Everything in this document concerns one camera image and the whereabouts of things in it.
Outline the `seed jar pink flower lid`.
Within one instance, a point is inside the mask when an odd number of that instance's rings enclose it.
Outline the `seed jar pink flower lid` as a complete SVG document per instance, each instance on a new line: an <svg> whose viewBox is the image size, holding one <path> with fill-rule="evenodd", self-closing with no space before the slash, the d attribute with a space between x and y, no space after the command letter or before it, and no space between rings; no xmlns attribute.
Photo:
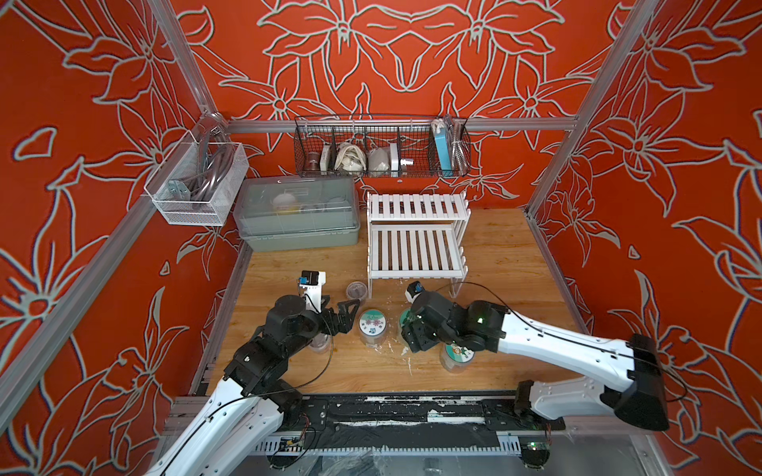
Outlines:
<svg viewBox="0 0 762 476"><path fill-rule="evenodd" d="M358 321L360 340L369 347L378 347L386 339L388 321L379 309L365 309Z"/></svg>

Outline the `seed jar radish lid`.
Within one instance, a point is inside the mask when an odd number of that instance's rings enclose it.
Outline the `seed jar radish lid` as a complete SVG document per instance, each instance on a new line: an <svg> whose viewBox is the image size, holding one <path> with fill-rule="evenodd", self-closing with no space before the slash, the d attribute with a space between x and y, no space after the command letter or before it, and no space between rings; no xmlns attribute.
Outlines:
<svg viewBox="0 0 762 476"><path fill-rule="evenodd" d="M462 373L470 367L475 352L455 344L444 344L441 347L440 361L444 370L450 373Z"/></svg>

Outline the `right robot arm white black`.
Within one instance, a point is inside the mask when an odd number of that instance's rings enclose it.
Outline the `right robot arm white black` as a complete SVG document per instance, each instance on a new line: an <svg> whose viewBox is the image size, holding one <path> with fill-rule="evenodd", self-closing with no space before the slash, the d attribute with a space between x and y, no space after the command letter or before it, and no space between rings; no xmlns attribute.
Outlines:
<svg viewBox="0 0 762 476"><path fill-rule="evenodd" d="M577 373L558 382L523 381L514 409L544 420L615 416L664 432L670 426L664 371L653 338L602 338L521 315L504 303L473 301L462 307L415 282L406 291L410 315L402 336L414 352L437 343L472 352L518 355Z"/></svg>

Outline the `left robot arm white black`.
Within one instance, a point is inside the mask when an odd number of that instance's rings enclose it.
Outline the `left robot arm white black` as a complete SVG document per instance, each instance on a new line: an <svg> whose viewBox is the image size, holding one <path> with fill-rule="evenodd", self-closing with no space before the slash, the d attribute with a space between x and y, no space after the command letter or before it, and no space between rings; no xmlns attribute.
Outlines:
<svg viewBox="0 0 762 476"><path fill-rule="evenodd" d="M216 389L149 475L229 475L284 422L302 414L302 394L283 380L291 357L325 334L348 333L358 299L338 309L329 299L284 296L254 337L236 350Z"/></svg>

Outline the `white slatted two-tier shelf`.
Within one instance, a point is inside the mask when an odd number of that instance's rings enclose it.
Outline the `white slatted two-tier shelf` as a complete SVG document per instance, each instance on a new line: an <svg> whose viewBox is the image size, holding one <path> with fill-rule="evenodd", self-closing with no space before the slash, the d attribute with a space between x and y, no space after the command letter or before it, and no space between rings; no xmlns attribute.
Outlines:
<svg viewBox="0 0 762 476"><path fill-rule="evenodd" d="M468 277L466 194L367 194L367 290L377 280L448 280L456 298Z"/></svg>

